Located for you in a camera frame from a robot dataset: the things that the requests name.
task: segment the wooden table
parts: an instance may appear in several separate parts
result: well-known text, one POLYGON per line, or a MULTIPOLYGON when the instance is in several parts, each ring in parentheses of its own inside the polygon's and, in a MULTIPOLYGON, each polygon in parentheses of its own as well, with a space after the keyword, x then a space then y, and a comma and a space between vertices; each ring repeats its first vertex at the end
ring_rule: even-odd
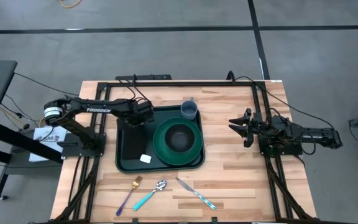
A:
MULTIPOLYGON (((83 82, 80 97, 94 99, 97 83, 96 81, 83 82)), ((265 83, 268 91, 287 101, 282 82, 266 81, 265 83)), ((195 170, 141 174, 143 180, 139 188, 132 194, 121 216, 117 217, 116 210, 130 191, 132 181, 139 174, 123 174, 118 171, 115 165, 116 117, 107 115, 105 128, 107 145, 99 165, 91 214, 92 222, 131 222, 132 218, 139 218, 140 222, 210 222, 211 217, 217 217, 220 222, 274 221, 265 162, 259 153, 258 142, 255 139, 252 147, 244 148, 243 140, 227 126, 229 119, 242 116, 246 108, 255 111, 250 87, 165 86, 139 87, 139 90, 152 101, 154 106, 179 105, 194 96, 202 117, 206 160, 199 169, 195 170), (211 210, 191 192, 186 191, 177 183, 175 177, 181 178, 213 202, 217 210, 211 210), (154 189, 160 179, 168 181, 167 187, 157 192, 138 211, 133 211, 132 207, 135 203, 154 189)), ((111 91, 110 100, 132 97, 132 93, 125 87, 114 87, 111 91)), ((270 96, 268 99, 270 107, 278 109, 283 116, 291 118, 290 110, 286 105, 270 96)), ((84 126, 89 126, 90 118, 90 114, 80 114, 76 120, 84 126)), ((57 217, 67 206, 76 161, 77 158, 69 158, 63 163, 51 218, 57 217)), ((293 156, 282 156, 282 161, 289 191, 304 210, 315 217, 303 164, 293 156)), ((81 164, 78 168, 74 193, 78 186, 80 169, 81 164)), ((285 217, 282 195, 278 189, 277 192, 280 211, 282 217, 285 217)), ((80 218, 85 214, 87 196, 86 192, 81 203, 80 218)))

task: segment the utensil handle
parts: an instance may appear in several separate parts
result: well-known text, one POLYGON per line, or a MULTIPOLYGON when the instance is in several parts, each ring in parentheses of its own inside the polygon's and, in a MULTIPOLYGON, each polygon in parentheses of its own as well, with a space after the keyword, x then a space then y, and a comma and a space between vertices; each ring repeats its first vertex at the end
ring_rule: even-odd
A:
POLYGON ((146 195, 146 197, 144 197, 140 202, 137 202, 136 205, 134 206, 133 210, 136 211, 138 210, 153 194, 154 194, 154 190, 149 193, 148 195, 146 195))
POLYGON ((128 199, 129 199, 129 196, 131 196, 131 193, 132 193, 133 191, 134 191, 134 189, 132 189, 132 190, 129 192, 127 198, 125 198, 125 201, 122 203, 121 207, 118 208, 117 213, 116 213, 117 216, 121 215, 122 209, 124 209, 125 204, 127 203, 128 199))
POLYGON ((207 204, 210 208, 212 208, 213 210, 216 209, 215 205, 213 205, 211 202, 209 202, 208 200, 206 200, 202 195, 200 195, 198 192, 194 192, 195 195, 197 195, 197 197, 199 197, 203 202, 205 202, 205 204, 207 204))

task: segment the spoon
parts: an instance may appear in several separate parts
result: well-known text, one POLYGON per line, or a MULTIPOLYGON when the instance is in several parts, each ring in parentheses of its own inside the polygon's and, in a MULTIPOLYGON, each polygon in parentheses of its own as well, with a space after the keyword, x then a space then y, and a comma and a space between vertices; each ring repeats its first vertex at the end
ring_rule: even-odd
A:
POLYGON ((137 202, 134 206, 133 210, 138 210, 156 191, 164 189, 164 187, 167 185, 166 180, 160 180, 157 185, 155 186, 155 189, 151 191, 146 197, 144 197, 140 202, 137 202))

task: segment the concrete floor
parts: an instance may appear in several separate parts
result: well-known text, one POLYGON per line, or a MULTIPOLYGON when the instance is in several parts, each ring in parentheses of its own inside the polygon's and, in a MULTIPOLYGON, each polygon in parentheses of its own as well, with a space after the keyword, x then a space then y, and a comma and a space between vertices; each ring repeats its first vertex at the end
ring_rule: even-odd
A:
MULTIPOLYGON (((255 8, 260 26, 358 25, 358 1, 257 0, 255 8)), ((247 1, 83 0, 63 9, 57 0, 0 0, 0 29, 211 25, 251 25, 247 1)), ((319 147, 305 157, 318 216, 358 223, 358 143, 347 128, 347 120, 358 116, 358 30, 261 35, 271 79, 284 81, 290 104, 330 121, 344 142, 336 151, 319 147)), ((133 73, 222 79, 233 70, 237 76, 262 77, 252 31, 3 34, 0 60, 5 59, 17 60, 16 71, 23 75, 73 92, 82 80, 133 73)), ((34 119, 41 117, 44 103, 61 97, 20 77, 7 94, 34 119)), ((295 111, 292 116, 304 126, 324 126, 295 111)), ((14 128, 1 114, 0 123, 14 128)), ((0 149, 9 147, 0 144, 0 149)), ((11 198, 0 202, 0 223, 48 220, 58 176, 9 177, 4 194, 11 198)))

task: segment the knife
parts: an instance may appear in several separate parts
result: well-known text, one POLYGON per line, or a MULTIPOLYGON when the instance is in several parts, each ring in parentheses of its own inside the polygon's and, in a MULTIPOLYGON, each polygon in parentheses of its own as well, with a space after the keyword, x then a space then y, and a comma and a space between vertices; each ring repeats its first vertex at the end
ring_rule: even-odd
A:
POLYGON ((208 200, 206 200, 202 195, 200 195, 197 191, 193 190, 189 185, 187 185, 186 183, 184 183, 182 180, 180 180, 178 177, 176 177, 177 181, 179 182, 179 184, 185 188, 186 190, 193 192, 195 195, 197 195, 197 197, 199 197, 203 202, 205 202, 205 204, 207 204, 210 208, 212 208, 213 210, 216 209, 215 205, 213 205, 211 202, 209 202, 208 200))

